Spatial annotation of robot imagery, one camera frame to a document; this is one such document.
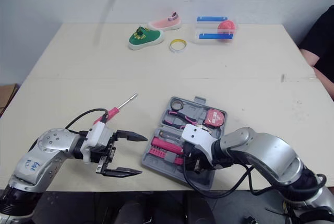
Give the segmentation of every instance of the label on robot arm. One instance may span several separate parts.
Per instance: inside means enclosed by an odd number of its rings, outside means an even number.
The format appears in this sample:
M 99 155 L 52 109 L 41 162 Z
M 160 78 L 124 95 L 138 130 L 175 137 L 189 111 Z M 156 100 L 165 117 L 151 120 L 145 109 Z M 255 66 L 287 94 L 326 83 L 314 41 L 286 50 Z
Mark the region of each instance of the label on robot arm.
M 26 158 L 21 167 L 21 173 L 31 175 L 40 170 L 43 163 L 36 158 Z

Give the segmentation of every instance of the pliers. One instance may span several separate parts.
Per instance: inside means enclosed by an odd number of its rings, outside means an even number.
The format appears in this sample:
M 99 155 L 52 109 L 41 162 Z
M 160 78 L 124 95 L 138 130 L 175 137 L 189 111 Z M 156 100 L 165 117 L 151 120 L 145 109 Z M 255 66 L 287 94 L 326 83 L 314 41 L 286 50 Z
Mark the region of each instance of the pliers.
M 202 128 L 203 130 L 206 130 L 208 131 L 210 134 L 212 134 L 212 131 L 210 129 L 208 129 L 207 127 L 201 125 L 201 124 L 198 124 L 198 121 L 194 118 L 191 118 L 183 113 L 180 113 L 180 112 L 175 112 L 175 111 L 168 111 L 168 114 L 169 115 L 172 115 L 174 117 L 177 117 L 187 123 L 190 123 L 191 125 L 194 125 L 194 126 L 198 126 L 200 128 Z M 163 121 L 163 124 L 165 125 L 168 125 L 168 126 L 172 126 L 172 127 L 175 127 L 177 129 L 181 129 L 183 130 L 185 128 L 185 125 L 177 125 L 177 124 L 174 124 L 173 122 L 171 121 L 168 121 L 168 120 L 164 120 Z
M 174 117 L 177 117 L 187 123 L 190 123 L 192 125 L 196 125 L 197 124 L 197 120 L 194 119 L 194 118 L 191 118 L 191 117 L 188 117 L 187 115 L 183 114 L 183 113 L 179 113 L 179 112 L 175 112 L 175 111 L 168 111 L 168 114 L 169 115 L 172 115 Z M 185 125 L 177 125 L 177 124 L 174 124 L 173 122 L 171 121 L 168 121 L 168 120 L 164 120 L 163 121 L 164 124 L 168 125 L 168 126 L 172 126 L 172 127 L 175 127 L 177 129 L 184 129 Z

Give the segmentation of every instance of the blue lid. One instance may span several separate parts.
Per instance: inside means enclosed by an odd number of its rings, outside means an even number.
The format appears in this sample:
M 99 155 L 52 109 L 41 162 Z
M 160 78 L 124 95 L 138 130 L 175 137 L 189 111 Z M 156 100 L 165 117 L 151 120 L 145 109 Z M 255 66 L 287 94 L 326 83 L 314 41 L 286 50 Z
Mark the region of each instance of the blue lid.
M 232 40 L 232 33 L 200 33 L 200 39 L 218 39 L 218 40 Z
M 221 22 L 227 20 L 227 17 L 215 17 L 215 16 L 198 16 L 198 22 Z

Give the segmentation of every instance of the white wall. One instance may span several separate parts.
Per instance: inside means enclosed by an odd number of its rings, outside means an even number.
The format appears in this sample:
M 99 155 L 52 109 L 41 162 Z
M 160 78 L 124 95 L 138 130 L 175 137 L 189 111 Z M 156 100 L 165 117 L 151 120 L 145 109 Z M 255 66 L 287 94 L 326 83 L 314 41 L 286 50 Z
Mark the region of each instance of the white wall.
M 177 10 L 282 23 L 299 42 L 333 0 L 0 0 L 0 84 L 22 82 L 63 22 L 147 22 Z

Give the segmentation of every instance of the gray plastic tool case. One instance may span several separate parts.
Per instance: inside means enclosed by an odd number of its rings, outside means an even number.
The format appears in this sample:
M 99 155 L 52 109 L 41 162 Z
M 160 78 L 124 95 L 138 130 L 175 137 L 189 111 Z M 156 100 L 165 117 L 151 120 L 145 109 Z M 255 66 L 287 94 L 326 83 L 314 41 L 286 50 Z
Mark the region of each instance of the gray plastic tool case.
M 162 158 L 159 158 L 149 153 L 150 148 L 152 147 L 151 143 L 154 137 L 162 139 L 166 142 L 170 142 L 170 143 L 173 143 L 179 146 L 183 146 L 183 141 L 180 140 L 182 130 L 163 124 L 164 120 L 168 120 L 177 125 L 187 124 L 183 120 L 168 114 L 169 110 L 172 111 L 171 102 L 173 102 L 173 100 L 181 100 L 183 102 L 183 108 L 180 109 L 179 112 L 189 117 L 195 118 L 198 121 L 198 124 L 203 124 L 206 118 L 207 111 L 209 109 L 216 109 L 216 108 L 211 108 L 211 107 L 206 106 L 205 105 L 206 99 L 204 98 L 195 97 L 195 100 L 193 102 L 193 101 L 184 100 L 178 97 L 172 97 L 168 103 L 167 109 L 162 115 L 162 118 L 160 120 L 160 126 L 155 130 L 151 141 L 148 143 L 146 147 L 144 155 L 142 156 L 141 163 L 145 166 L 148 166 L 154 170 L 167 174 L 175 179 L 178 179 L 186 183 L 184 176 L 183 176 L 183 166 L 179 166 L 174 163 L 174 160 L 177 157 L 177 155 L 175 155 L 172 152 L 167 151 L 165 158 L 162 159 Z M 210 130 L 212 131 L 211 135 L 214 138 L 219 139 L 224 134 L 227 113 L 220 109 L 216 109 L 216 110 L 224 114 L 224 123 L 222 126 L 218 128 L 210 128 Z M 161 137 L 160 136 L 161 131 L 163 131 L 165 135 L 168 135 L 169 137 L 168 138 Z M 201 190 L 211 189 L 213 178 L 214 178 L 214 170 L 205 171 L 200 174 L 197 174 L 193 171 L 187 171 L 187 175 L 188 175 L 188 178 Z

